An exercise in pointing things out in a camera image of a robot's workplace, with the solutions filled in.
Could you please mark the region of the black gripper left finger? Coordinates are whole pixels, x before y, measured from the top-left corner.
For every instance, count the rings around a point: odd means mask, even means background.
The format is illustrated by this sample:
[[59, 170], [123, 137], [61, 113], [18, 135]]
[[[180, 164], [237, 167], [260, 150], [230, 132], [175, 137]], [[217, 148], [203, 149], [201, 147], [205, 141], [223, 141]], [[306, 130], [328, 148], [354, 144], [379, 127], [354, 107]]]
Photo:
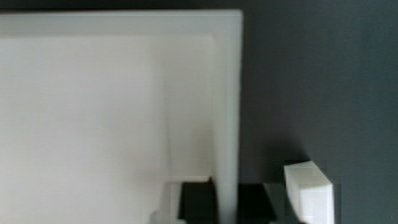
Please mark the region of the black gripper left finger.
[[217, 224], [217, 194], [214, 180], [182, 185], [178, 219], [187, 224]]

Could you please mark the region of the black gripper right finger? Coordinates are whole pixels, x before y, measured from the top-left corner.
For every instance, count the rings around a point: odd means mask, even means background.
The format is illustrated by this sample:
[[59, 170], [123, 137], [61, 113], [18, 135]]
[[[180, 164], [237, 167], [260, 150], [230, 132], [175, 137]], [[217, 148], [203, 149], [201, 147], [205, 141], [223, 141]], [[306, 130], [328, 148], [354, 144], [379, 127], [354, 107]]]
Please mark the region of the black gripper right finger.
[[276, 212], [262, 184], [239, 185], [239, 224], [271, 224]]

